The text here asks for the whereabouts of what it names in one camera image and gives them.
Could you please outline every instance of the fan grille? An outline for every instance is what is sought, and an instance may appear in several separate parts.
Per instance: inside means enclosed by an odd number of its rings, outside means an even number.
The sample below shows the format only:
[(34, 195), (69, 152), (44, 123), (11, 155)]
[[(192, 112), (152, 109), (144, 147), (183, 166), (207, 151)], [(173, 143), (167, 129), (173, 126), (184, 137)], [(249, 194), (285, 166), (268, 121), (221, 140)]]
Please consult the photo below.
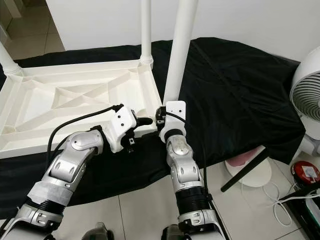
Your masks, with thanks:
[(320, 122), (320, 72), (298, 82), (292, 92), (292, 101), (300, 113)]

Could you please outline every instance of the pink object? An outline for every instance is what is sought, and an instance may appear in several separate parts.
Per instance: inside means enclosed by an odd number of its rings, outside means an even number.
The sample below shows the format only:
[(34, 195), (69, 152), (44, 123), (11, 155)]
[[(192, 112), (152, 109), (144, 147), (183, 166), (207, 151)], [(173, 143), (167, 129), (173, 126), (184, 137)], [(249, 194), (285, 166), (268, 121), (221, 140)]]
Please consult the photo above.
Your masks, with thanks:
[(246, 164), (246, 161), (251, 161), (252, 159), (254, 159), (263, 149), (264, 149), (263, 146), (258, 146), (250, 151), (239, 154), (238, 156), (234, 156), (232, 158), (229, 158), (226, 161), (232, 167), (243, 166)]

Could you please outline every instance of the black fabric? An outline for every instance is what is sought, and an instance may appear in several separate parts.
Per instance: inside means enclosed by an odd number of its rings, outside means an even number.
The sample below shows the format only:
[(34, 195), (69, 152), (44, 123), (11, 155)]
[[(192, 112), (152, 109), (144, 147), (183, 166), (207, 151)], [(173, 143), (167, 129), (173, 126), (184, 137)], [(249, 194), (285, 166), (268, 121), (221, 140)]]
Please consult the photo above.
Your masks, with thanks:
[[(153, 76), (164, 96), (172, 41), (152, 43)], [(118, 46), (48, 53), (17, 60), (23, 68), (138, 59), (141, 47)], [(187, 141), (202, 167), (198, 136), (212, 165), (264, 145), (274, 159), (289, 164), (305, 133), (288, 93), (298, 62), (218, 38), (191, 41), (180, 100), (187, 106)], [(5, 76), (0, 75), (0, 85)], [(15, 212), (42, 177), (45, 154), (0, 159), (0, 219)], [(70, 205), (126, 193), (169, 174), (165, 145), (149, 134), (135, 151), (105, 151), (88, 164)]]

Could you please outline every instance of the wall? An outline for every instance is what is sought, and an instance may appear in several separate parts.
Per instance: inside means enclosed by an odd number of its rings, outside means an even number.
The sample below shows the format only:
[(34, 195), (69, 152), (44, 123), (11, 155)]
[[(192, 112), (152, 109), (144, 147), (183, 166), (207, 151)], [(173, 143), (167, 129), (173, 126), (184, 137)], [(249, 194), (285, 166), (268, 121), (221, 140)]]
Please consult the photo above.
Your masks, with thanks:
[(0, 23), (5, 30), (9, 26), (11, 19), (12, 16), (7, 8), (5, 0), (0, 0)]
[[(66, 50), (136, 45), (140, 0), (46, 0)], [(152, 41), (173, 38), (178, 0), (152, 0)], [(239, 41), (287, 58), (320, 46), (319, 0), (199, 0), (193, 38)]]

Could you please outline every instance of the black cloth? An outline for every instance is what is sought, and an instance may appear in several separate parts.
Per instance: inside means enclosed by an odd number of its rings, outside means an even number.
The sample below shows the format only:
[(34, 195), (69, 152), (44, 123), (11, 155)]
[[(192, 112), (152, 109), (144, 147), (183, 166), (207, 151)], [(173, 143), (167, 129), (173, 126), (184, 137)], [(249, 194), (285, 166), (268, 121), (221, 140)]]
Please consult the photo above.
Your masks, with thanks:
[[(153, 75), (164, 96), (172, 41), (152, 43)], [(23, 68), (138, 59), (141, 46), (117, 46), (48, 53), (17, 60)], [(203, 166), (264, 145), (289, 164), (305, 133), (290, 100), (298, 62), (218, 38), (191, 41), (179, 99), (186, 102), (187, 141)], [(5, 76), (0, 76), (0, 84)], [(45, 153), (0, 159), (0, 219), (20, 206), (44, 173)], [(70, 205), (84, 204), (150, 185), (169, 174), (160, 139), (143, 137), (133, 153), (105, 151), (88, 164)]]

